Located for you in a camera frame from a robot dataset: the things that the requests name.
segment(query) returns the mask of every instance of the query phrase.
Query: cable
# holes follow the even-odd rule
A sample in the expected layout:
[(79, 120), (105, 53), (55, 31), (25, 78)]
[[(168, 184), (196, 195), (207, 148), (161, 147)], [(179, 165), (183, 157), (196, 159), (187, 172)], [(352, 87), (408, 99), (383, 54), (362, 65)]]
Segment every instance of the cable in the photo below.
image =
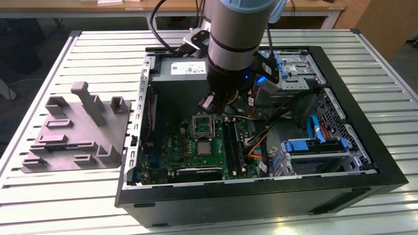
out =
[(254, 150), (255, 150), (256, 146), (259, 146), (259, 144), (262, 143), (263, 139), (267, 137), (268, 132), (264, 134), (264, 136), (260, 138), (260, 140), (259, 140), (259, 141), (256, 142), (256, 144), (254, 145), (254, 147), (252, 147), (252, 149), (251, 149), (251, 151), (250, 151), (250, 153), (248, 153), (248, 158), (251, 158), (251, 155), (252, 155), (252, 153), (254, 153)]
[(44, 81), (44, 79), (24, 79), (24, 80), (20, 80), (17, 82), (12, 82), (11, 84), (8, 84), (8, 86), (13, 86), (16, 85), (17, 83), (21, 83), (21, 82), (29, 82), (29, 81)]
[(268, 48), (270, 48), (270, 56), (274, 57), (274, 50), (272, 50), (272, 39), (271, 39), (271, 31), (270, 31), (270, 24), (267, 23), (267, 38), (268, 38)]
[(295, 16), (296, 15), (295, 2), (294, 2), (294, 0), (290, 0), (290, 2), (292, 3), (292, 12), (291, 12), (290, 16)]
[(239, 95), (239, 91), (235, 92), (235, 97), (234, 99), (226, 104), (226, 106), (228, 106), (230, 104), (232, 104), (235, 102), (235, 100), (238, 99), (238, 95)]
[(196, 0), (196, 25), (195, 25), (195, 28), (197, 28), (200, 26), (200, 21), (201, 21), (201, 16), (203, 15), (203, 11), (201, 9), (204, 8), (203, 7), (203, 0), (200, 0), (200, 5), (197, 4), (197, 0)]
[(199, 27), (200, 27), (200, 25), (201, 25), (201, 23), (203, 23), (203, 16), (204, 16), (204, 6), (205, 6), (205, 4), (207, 4), (207, 0), (203, 0), (203, 7), (201, 7), (201, 11), (200, 11), (200, 20), (199, 20)]
[(243, 119), (247, 119), (247, 120), (258, 120), (258, 118), (250, 118), (250, 117), (240, 116), (240, 115), (232, 115), (232, 114), (226, 113), (226, 112), (223, 112), (223, 114), (224, 114), (226, 116), (230, 116), (230, 117), (234, 117), (234, 118), (243, 118)]
[(303, 98), (308, 94), (315, 94), (322, 90), (320, 87), (314, 88), (312, 90), (299, 92), (292, 98), (290, 98), (274, 111), (272, 115), (270, 116), (267, 120), (267, 124), (264, 126), (264, 129), (260, 131), (258, 135), (251, 137), (247, 142), (252, 142), (258, 137), (260, 137), (266, 132), (270, 131), (272, 125), (275, 124), (275, 119), (279, 118), (283, 114), (286, 114), (294, 107), (295, 103), (300, 98)]
[(195, 0), (196, 2), (196, 23), (195, 23), (195, 28), (199, 27), (199, 14), (200, 14), (200, 9), (199, 9), (199, 3), (197, 0)]
[(152, 10), (152, 13), (151, 13), (151, 31), (152, 31), (152, 34), (155, 35), (156, 39), (159, 40), (159, 42), (161, 43), (161, 45), (167, 48), (167, 50), (175, 54), (176, 51), (171, 48), (171, 46), (165, 43), (165, 41), (161, 39), (161, 37), (159, 36), (159, 34), (156, 33), (155, 31), (155, 28), (153, 28), (153, 19), (155, 19), (155, 14), (159, 10), (159, 7), (163, 5), (163, 3), (165, 2), (165, 0), (160, 0), (159, 3), (156, 4), (155, 6), (155, 9)]

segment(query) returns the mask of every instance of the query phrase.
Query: floor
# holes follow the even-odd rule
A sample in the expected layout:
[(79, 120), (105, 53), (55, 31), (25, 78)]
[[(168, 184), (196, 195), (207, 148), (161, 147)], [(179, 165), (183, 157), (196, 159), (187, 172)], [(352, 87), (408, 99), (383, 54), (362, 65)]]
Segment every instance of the floor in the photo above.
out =
[[(193, 23), (193, 18), (157, 18), (159, 29), (188, 29)], [(31, 106), (41, 86), (41, 80), (48, 75), (69, 32), (72, 30), (147, 30), (148, 28), (144, 18), (64, 19), (64, 27), (61, 28), (56, 27), (52, 19), (39, 19), (39, 24), (47, 37), (45, 42), (36, 46), (37, 55), (43, 62), (41, 68), (31, 74), (20, 75), (0, 63), (0, 74), (5, 83), (25, 80), (12, 86), (13, 91), (20, 96), (16, 102), (0, 97), (0, 155)], [(411, 43), (404, 44), (390, 64), (418, 93), (418, 49), (412, 48)]]

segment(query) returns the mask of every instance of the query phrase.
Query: black cable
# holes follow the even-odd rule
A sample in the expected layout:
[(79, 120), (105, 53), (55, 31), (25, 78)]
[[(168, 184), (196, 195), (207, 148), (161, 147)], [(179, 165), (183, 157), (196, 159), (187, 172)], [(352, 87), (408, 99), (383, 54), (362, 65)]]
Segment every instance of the black cable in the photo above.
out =
[(163, 5), (163, 3), (165, 2), (165, 0), (160, 0), (159, 3), (156, 4), (155, 6), (155, 9), (152, 10), (152, 13), (151, 13), (151, 31), (152, 31), (152, 34), (155, 35), (156, 39), (159, 40), (159, 42), (163, 44), (163, 46), (167, 48), (167, 50), (175, 54), (176, 51), (171, 48), (171, 46), (165, 43), (165, 41), (161, 39), (161, 37), (159, 36), (159, 34), (156, 33), (155, 31), (155, 28), (153, 28), (153, 19), (155, 19), (155, 14), (159, 10), (159, 7)]
[(270, 31), (270, 24), (268, 23), (267, 23), (267, 38), (268, 38), (270, 56), (274, 56), (272, 39), (271, 39), (271, 31)]
[(295, 2), (294, 2), (294, 0), (290, 0), (290, 2), (292, 3), (292, 12), (291, 12), (290, 16), (295, 16), (296, 15)]
[(260, 133), (258, 133), (254, 137), (251, 137), (248, 139), (248, 141), (254, 141), (256, 138), (262, 137), (266, 132), (268, 132), (268, 130), (271, 129), (271, 127), (274, 126), (275, 124), (275, 121), (278, 118), (280, 118), (280, 116), (283, 114), (286, 114), (292, 108), (294, 108), (294, 105), (296, 104), (296, 102), (307, 95), (310, 94), (315, 94), (318, 93), (319, 91), (322, 91), (322, 88), (318, 87), (318, 88), (314, 88), (308, 91), (304, 91), (304, 92), (299, 92), (294, 97), (291, 97), (278, 108), (276, 110), (272, 112), (272, 115), (270, 116), (268, 120), (267, 120), (267, 123), (266, 123), (266, 127), (264, 129), (260, 131)]
[(201, 23), (203, 23), (203, 18), (204, 18), (204, 6), (207, 4), (207, 0), (203, 0), (203, 7), (200, 8), (200, 20), (199, 20), (199, 25), (197, 27), (201, 26)]
[(195, 28), (199, 27), (199, 14), (200, 14), (200, 9), (199, 9), (199, 3), (197, 0), (195, 0), (196, 3), (196, 23), (195, 23)]

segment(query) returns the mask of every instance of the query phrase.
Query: aluminum workbench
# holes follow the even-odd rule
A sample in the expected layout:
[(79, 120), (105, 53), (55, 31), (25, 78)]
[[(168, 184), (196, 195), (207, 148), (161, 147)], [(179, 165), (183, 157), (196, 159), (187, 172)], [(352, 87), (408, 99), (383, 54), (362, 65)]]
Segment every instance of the aluminum workbench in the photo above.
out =
[[(187, 31), (161, 31), (172, 46)], [(410, 183), (336, 214), (143, 228), (113, 207), (119, 168), (24, 174), (21, 162), (45, 120), (49, 95), (76, 99), (75, 81), (101, 100), (135, 102), (147, 31), (83, 32), (68, 38), (0, 161), (0, 234), (388, 234), (418, 231), (418, 96), (360, 34), (350, 30), (275, 30), (275, 45), (322, 46)]]

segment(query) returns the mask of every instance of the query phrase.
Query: blue drive bracket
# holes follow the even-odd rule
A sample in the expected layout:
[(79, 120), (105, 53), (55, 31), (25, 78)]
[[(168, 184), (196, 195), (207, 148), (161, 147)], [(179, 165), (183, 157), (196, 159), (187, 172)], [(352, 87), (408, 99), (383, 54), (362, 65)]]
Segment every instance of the blue drive bracket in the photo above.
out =
[(339, 141), (340, 141), (343, 148), (347, 150), (350, 148), (348, 141), (344, 138), (342, 138)]
[(314, 123), (316, 138), (319, 139), (320, 143), (324, 143), (326, 142), (326, 138), (322, 136), (320, 127), (319, 127), (319, 120), (318, 120), (316, 115), (314, 115), (314, 114), (307, 116), (307, 123), (306, 123), (307, 137), (308, 138), (314, 138), (312, 123)]
[(274, 53), (275, 60), (276, 60), (276, 66), (279, 68), (279, 71), (282, 72), (282, 78), (287, 79), (288, 78), (288, 72), (286, 71), (284, 68), (284, 61), (280, 59), (278, 52)]

